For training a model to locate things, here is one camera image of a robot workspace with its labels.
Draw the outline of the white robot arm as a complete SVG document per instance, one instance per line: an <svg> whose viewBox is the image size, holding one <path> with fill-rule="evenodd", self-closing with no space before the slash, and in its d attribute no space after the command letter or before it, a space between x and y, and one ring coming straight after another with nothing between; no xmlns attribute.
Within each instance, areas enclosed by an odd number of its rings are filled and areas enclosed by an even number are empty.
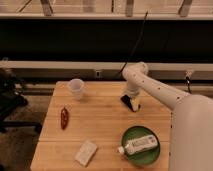
<svg viewBox="0 0 213 171"><path fill-rule="evenodd" d="M143 89L171 111L168 171L213 171L213 99L150 78L144 62L126 66L122 75L125 95L134 98Z"/></svg>

